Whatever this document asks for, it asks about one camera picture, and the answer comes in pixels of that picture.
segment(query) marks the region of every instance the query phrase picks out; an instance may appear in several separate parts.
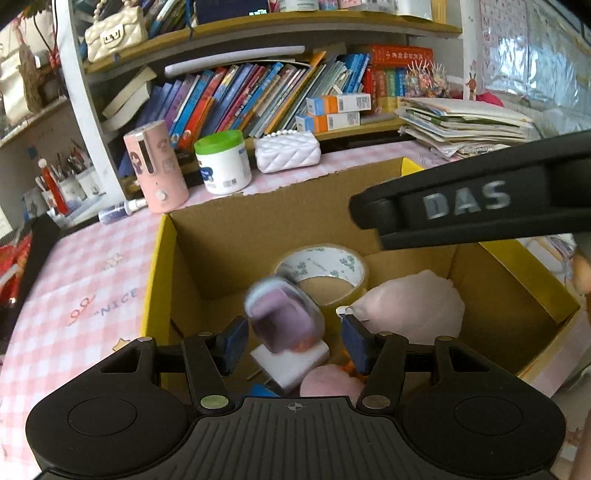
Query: giraffe figurine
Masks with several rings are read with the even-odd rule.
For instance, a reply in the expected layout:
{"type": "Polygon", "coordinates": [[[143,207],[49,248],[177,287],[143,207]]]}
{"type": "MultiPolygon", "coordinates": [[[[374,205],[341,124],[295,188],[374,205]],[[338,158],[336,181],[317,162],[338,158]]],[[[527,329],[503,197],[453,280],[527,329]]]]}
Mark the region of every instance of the giraffe figurine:
{"type": "Polygon", "coordinates": [[[470,100],[476,100],[476,73],[474,76],[470,73],[470,80],[466,83],[466,86],[470,89],[470,100]]]}

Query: pink cylindrical device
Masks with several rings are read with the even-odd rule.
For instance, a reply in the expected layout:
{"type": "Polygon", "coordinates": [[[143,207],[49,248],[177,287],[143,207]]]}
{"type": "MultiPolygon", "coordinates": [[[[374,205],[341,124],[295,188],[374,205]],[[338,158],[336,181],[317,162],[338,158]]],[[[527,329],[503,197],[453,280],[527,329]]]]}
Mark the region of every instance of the pink cylindrical device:
{"type": "Polygon", "coordinates": [[[124,141],[150,211],[170,212],[187,201],[189,190],[163,120],[129,132],[124,141]]]}

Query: barcode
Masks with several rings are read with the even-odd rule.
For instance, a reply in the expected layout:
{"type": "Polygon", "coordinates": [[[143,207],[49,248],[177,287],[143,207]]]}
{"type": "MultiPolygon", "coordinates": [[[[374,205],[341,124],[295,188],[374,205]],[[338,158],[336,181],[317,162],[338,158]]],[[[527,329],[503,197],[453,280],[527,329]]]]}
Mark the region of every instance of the barcode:
{"type": "Polygon", "coordinates": [[[366,108],[370,108],[371,105],[369,103],[369,98],[367,98],[366,96],[363,97],[357,97],[357,108],[360,110],[366,109],[366,108]]]}

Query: handbag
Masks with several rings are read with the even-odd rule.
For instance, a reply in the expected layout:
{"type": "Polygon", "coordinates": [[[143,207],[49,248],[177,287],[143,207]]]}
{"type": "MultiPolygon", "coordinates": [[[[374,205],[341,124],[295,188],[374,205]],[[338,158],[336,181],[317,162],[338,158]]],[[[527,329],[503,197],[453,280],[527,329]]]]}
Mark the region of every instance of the handbag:
{"type": "Polygon", "coordinates": [[[115,15],[99,21],[100,10],[108,0],[96,6],[94,24],[85,32],[88,60],[96,62],[148,39],[148,31],[141,7],[132,7],[133,0],[125,0],[115,15]]]}
{"type": "Polygon", "coordinates": [[[35,57],[24,42],[19,25],[15,23],[13,27],[20,46],[0,63],[0,92],[7,121],[12,127],[43,108],[35,57]]]}

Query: purple book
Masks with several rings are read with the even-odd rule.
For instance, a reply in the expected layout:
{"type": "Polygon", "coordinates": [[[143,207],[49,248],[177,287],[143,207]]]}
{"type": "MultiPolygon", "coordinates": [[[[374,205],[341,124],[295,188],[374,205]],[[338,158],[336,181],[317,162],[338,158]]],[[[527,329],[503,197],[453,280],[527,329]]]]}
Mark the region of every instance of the purple book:
{"type": "Polygon", "coordinates": [[[170,108],[168,109],[168,113],[164,117],[164,122],[166,123],[166,128],[168,128],[169,130],[170,130],[170,127],[173,126],[174,119],[176,118],[176,116],[178,114],[178,110],[181,108],[181,105],[183,104],[183,100],[187,96],[189,89],[191,88],[191,85],[193,84],[194,81],[195,81],[195,77],[193,75],[187,75],[185,77],[183,84],[181,85],[181,88],[179,88],[176,96],[174,97],[174,100],[173,100],[172,104],[170,105],[170,108]]]}

